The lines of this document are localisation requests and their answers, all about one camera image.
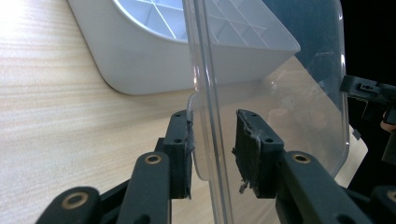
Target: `screw hole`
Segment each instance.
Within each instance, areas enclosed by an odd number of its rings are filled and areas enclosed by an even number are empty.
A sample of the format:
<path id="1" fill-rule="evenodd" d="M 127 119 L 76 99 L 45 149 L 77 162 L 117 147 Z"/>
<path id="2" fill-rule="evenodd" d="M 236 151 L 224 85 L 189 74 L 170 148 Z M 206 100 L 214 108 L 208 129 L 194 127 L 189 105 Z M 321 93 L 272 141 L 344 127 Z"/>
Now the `screw hole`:
<path id="1" fill-rule="evenodd" d="M 363 89 L 367 90 L 367 91 L 371 91 L 373 89 L 373 87 L 371 86 L 367 86 L 367 85 L 362 85 L 361 86 Z"/>
<path id="2" fill-rule="evenodd" d="M 308 157 L 301 155 L 301 154 L 296 154 L 293 155 L 293 159 L 299 163 L 309 163 L 311 162 L 311 159 L 309 159 Z"/>
<path id="3" fill-rule="evenodd" d="M 75 192 L 67 195 L 62 201 L 62 208 L 70 210 L 82 206 L 88 200 L 86 192 Z"/>
<path id="4" fill-rule="evenodd" d="M 162 158 L 157 155 L 150 155 L 150 156 L 147 156 L 145 159 L 146 163 L 148 163 L 148 164 L 156 164 L 156 163 L 160 162 L 161 160 L 162 160 Z"/>

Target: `transparent acrylic panel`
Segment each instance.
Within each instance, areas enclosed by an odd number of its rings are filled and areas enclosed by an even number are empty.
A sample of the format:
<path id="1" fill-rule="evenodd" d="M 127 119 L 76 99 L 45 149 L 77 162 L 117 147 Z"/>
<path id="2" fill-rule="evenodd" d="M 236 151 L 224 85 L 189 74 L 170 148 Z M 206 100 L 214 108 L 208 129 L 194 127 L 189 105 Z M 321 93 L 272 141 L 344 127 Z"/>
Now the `transparent acrylic panel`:
<path id="1" fill-rule="evenodd" d="M 217 223 L 278 223 L 275 200 L 243 184 L 232 153 L 236 110 L 259 114 L 285 149 L 335 176 L 347 158 L 347 98 L 338 1 L 183 0 L 196 93 L 189 101 L 198 175 Z"/>

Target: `black mechanical arm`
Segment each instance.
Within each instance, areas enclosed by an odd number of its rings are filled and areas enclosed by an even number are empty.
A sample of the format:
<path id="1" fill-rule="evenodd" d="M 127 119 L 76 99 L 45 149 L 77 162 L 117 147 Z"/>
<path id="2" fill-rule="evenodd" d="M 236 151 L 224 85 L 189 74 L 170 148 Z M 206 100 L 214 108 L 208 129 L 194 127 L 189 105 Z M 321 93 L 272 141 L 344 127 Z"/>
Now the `black mechanical arm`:
<path id="1" fill-rule="evenodd" d="M 315 157 L 287 152 L 259 115 L 246 110 L 236 115 L 233 154 L 244 180 L 239 191 L 250 187 L 259 199 L 276 198 L 281 223 L 396 223 L 396 187 L 377 188 L 371 198 L 343 189 Z M 171 223 L 170 201 L 190 197 L 191 125 L 186 111 L 177 112 L 154 152 L 138 158 L 130 180 L 102 195 L 91 187 L 69 189 L 37 224 Z"/>
<path id="2" fill-rule="evenodd" d="M 383 118 L 387 124 L 396 124 L 396 87 L 361 77 L 344 76 L 340 91 L 348 97 L 366 103 L 361 118 L 377 120 Z M 382 161 L 396 165 L 396 130 L 390 133 Z"/>

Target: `wooden table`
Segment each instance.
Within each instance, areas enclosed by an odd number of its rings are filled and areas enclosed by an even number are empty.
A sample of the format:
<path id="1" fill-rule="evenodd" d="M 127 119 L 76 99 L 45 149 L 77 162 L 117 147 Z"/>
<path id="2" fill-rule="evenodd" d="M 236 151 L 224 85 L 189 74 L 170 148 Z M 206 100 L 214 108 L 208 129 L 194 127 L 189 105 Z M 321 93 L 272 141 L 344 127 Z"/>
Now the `wooden table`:
<path id="1" fill-rule="evenodd" d="M 0 223 L 35 223 L 66 189 L 102 193 L 128 179 L 191 94 L 114 91 L 67 1 L 1 1 Z M 173 223 L 213 223 L 196 173 L 192 198 L 173 201 Z"/>

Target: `clear plastic sheet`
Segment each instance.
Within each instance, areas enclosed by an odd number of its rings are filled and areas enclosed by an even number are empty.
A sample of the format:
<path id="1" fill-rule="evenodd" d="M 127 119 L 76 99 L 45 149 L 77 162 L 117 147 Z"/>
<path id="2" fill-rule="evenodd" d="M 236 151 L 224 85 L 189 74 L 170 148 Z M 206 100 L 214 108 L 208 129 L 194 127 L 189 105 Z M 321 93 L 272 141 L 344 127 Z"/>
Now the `clear plastic sheet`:
<path id="1" fill-rule="evenodd" d="M 285 149 L 333 176 L 347 158 L 347 98 L 338 1 L 183 0 L 196 93 L 189 101 L 198 175 L 217 223 L 277 223 L 275 201 L 239 192 L 236 110 L 259 114 Z"/>

